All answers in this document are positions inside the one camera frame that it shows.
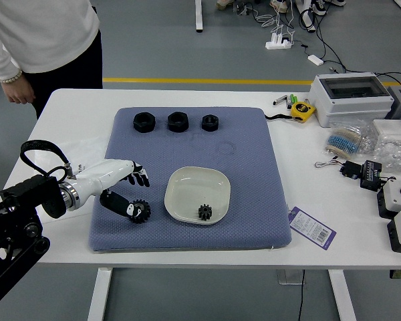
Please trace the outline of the person's hand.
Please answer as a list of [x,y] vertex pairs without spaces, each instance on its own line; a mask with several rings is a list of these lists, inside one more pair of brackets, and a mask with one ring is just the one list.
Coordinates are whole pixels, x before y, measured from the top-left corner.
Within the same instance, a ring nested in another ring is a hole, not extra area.
[[32,103],[35,100],[34,90],[24,74],[10,83],[1,83],[9,102],[16,104]]

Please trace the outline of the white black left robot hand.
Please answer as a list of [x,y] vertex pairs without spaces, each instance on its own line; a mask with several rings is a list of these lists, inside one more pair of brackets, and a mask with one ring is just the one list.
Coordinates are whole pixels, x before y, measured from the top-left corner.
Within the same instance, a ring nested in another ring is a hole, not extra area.
[[67,209],[79,209],[89,197],[99,196],[103,207],[134,223],[147,221],[150,205],[146,201],[128,201],[110,190],[110,187],[122,180],[129,181],[131,185],[138,183],[140,186],[150,186],[143,166],[131,160],[104,159],[76,175],[75,179],[61,184],[61,191],[68,194],[65,202]]

